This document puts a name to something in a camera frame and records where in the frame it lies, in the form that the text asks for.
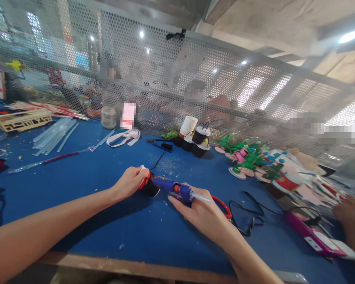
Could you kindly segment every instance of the power cord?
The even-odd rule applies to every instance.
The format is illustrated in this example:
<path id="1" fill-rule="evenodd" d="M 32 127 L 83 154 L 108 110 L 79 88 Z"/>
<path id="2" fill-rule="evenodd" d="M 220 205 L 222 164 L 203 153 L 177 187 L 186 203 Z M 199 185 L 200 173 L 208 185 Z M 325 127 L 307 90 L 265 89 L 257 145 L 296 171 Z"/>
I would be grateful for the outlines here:
<path id="1" fill-rule="evenodd" d="M 156 168 L 156 166 L 158 165 L 159 161 L 161 160 L 161 158 L 163 157 L 163 155 L 165 154 L 166 150 L 163 151 L 162 155 L 160 156 L 159 160 L 156 162 L 156 164 L 154 165 L 153 168 L 149 169 L 149 170 L 153 170 Z"/>
<path id="2" fill-rule="evenodd" d="M 312 227 L 312 226 L 316 226 L 318 225 L 319 221 L 321 220 L 321 214 L 314 208 L 311 208 L 311 207 L 305 207 L 305 206 L 294 206 L 294 207 L 291 207 L 290 209 L 288 210 L 283 210 L 281 213 L 279 212 L 275 212 L 269 208 L 267 208 L 266 206 L 264 206 L 263 204 L 259 203 L 258 201 L 256 201 L 256 199 L 250 194 L 248 193 L 247 191 L 243 191 L 243 193 L 249 198 L 251 199 L 255 204 L 256 206 L 258 207 L 259 211 L 254 211 L 254 210 L 250 210 L 250 209 L 247 209 L 247 208 L 244 208 L 241 204 L 235 202 L 234 200 L 231 200 L 229 202 L 229 209 L 230 209 L 230 212 L 232 214 L 232 219 L 231 219 L 231 222 L 233 223 L 233 225 L 237 228 L 238 231 L 240 231 L 241 234 L 243 234 L 244 236 L 246 237 L 249 237 L 251 236 L 251 231 L 252 229 L 255 227 L 255 226 L 263 226 L 264 225 L 264 220 L 260 217 L 260 216 L 264 216 L 264 211 L 263 211 L 263 208 L 270 211 L 271 213 L 273 214 L 276 214 L 276 215 L 283 215 L 285 212 L 290 212 L 292 211 L 293 209 L 310 209 L 312 211 L 314 211 L 316 214 L 317 214 L 317 217 L 314 218 L 314 219 L 309 219 L 307 221 L 305 221 L 305 224 L 309 227 Z M 232 204 L 236 204 L 239 208 L 241 208 L 242 210 L 245 210 L 247 212 L 250 212 L 250 213 L 254 213 L 255 216 L 253 216 L 251 222 L 249 223 L 248 225 L 248 229 L 247 231 L 242 231 L 236 221 L 235 221 L 235 218 L 234 218 L 234 214 L 233 214 L 233 211 L 232 211 Z"/>

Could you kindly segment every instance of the ceiling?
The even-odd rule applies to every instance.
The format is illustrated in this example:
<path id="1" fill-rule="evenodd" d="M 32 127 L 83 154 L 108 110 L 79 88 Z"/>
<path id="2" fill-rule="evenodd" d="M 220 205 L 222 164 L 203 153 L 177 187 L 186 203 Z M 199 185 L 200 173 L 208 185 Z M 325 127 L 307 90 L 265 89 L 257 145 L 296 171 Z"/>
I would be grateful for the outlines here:
<path id="1" fill-rule="evenodd" d="M 355 0 L 98 0 L 355 84 Z"/>

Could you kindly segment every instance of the wooden craft model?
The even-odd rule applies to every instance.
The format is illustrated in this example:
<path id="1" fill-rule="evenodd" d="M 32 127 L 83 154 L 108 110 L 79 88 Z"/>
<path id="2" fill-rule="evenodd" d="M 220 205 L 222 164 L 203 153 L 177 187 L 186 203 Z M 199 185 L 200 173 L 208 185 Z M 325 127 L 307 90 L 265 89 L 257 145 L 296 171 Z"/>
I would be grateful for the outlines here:
<path id="1" fill-rule="evenodd" d="M 0 129 L 5 132 L 24 131 L 31 128 L 43 126 L 51 122 L 49 112 L 43 110 L 32 110 L 26 112 L 16 112 L 13 114 L 0 115 Z"/>

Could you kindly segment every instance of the ceiling light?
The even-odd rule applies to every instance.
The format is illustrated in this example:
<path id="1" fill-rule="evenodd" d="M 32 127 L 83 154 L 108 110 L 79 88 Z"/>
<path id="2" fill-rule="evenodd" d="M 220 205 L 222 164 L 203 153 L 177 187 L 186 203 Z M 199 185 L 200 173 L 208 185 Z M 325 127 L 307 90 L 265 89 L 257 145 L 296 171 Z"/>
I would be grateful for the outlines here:
<path id="1" fill-rule="evenodd" d="M 339 39 L 339 43 L 346 43 L 352 41 L 355 38 L 355 31 L 349 32 Z"/>

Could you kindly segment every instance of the wooden table edge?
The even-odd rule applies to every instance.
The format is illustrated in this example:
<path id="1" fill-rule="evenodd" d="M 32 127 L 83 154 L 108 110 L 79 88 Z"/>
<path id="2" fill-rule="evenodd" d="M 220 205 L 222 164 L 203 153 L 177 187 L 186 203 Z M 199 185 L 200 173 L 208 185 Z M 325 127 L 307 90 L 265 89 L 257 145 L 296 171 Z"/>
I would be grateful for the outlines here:
<path id="1" fill-rule="evenodd" d="M 237 283 L 237 279 L 233 275 L 181 267 L 147 264 L 144 262 L 133 262 L 129 260 L 66 254 L 55 251 L 47 252 L 38 260 L 38 263 L 188 282 L 210 284 Z"/>

